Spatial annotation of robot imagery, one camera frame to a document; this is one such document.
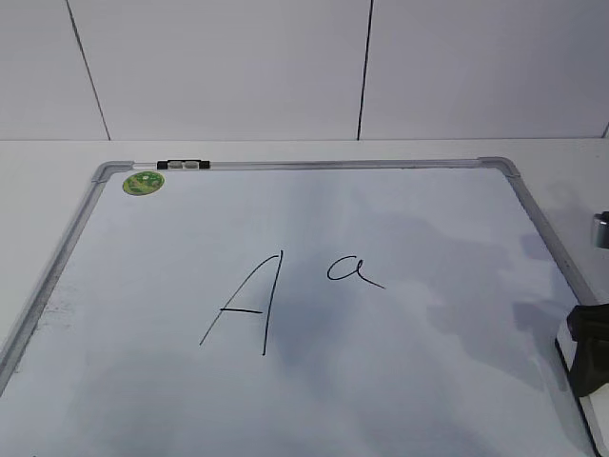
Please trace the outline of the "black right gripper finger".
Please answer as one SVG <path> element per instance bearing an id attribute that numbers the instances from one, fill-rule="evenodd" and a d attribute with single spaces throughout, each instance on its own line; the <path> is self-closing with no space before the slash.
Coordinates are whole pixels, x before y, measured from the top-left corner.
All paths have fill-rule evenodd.
<path id="1" fill-rule="evenodd" d="M 568 379 L 578 397 L 608 384 L 608 305 L 575 306 L 566 319 L 575 357 Z"/>

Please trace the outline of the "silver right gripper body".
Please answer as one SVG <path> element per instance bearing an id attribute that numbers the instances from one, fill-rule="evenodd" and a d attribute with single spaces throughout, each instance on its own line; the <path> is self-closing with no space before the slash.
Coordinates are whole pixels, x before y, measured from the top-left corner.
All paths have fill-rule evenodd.
<path id="1" fill-rule="evenodd" d="M 592 219 L 591 242 L 596 248 L 609 248 L 609 211 L 596 213 Z"/>

